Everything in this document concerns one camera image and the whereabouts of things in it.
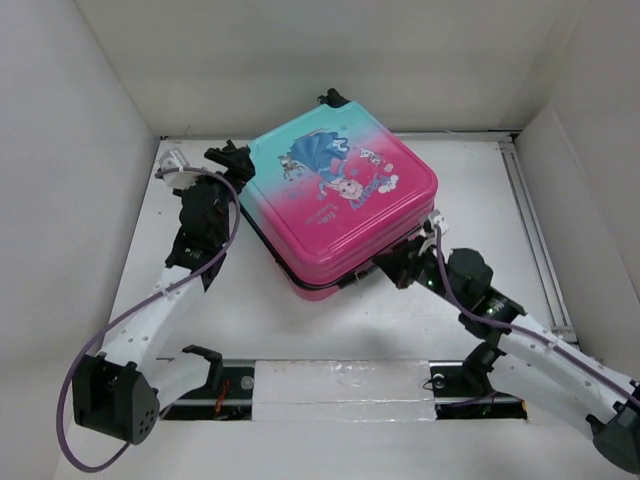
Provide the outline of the pink teal kids suitcase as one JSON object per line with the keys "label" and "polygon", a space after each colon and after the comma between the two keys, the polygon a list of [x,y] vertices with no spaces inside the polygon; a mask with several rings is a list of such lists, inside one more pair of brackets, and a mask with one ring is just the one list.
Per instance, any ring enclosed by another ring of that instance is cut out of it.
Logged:
{"label": "pink teal kids suitcase", "polygon": [[417,234],[436,173],[362,105],[331,88],[316,108],[248,144],[246,221],[296,294],[323,300]]}

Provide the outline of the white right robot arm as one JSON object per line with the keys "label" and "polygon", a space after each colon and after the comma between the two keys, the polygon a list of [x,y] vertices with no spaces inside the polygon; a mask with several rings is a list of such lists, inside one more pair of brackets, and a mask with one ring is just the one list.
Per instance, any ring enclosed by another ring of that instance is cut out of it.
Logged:
{"label": "white right robot arm", "polygon": [[399,289],[418,283],[453,305],[481,343],[465,360],[473,393],[496,390],[556,416],[587,437],[616,467],[639,472],[639,382],[584,354],[492,285],[481,254],[416,238],[374,264]]}

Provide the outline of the aluminium side rail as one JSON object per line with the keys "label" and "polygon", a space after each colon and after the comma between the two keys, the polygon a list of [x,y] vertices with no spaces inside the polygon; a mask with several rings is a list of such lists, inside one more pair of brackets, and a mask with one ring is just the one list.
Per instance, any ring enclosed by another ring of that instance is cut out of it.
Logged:
{"label": "aluminium side rail", "polygon": [[502,139],[499,142],[499,151],[544,293],[551,330],[556,335],[563,336],[567,343],[578,346],[579,341],[520,165],[515,136],[508,134]]}

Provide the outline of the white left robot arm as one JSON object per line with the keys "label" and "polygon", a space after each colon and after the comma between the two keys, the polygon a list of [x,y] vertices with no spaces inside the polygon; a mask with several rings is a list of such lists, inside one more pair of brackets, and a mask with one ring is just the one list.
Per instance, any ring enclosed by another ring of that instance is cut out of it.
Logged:
{"label": "white left robot arm", "polygon": [[205,159],[211,172],[167,150],[157,178],[181,201],[179,228],[149,298],[112,321],[95,355],[84,354],[71,377],[76,424],[127,444],[145,440],[161,414],[185,394],[212,396],[222,387],[220,353],[188,345],[166,364],[160,350],[212,285],[235,239],[239,195],[255,175],[248,147],[228,141]]}

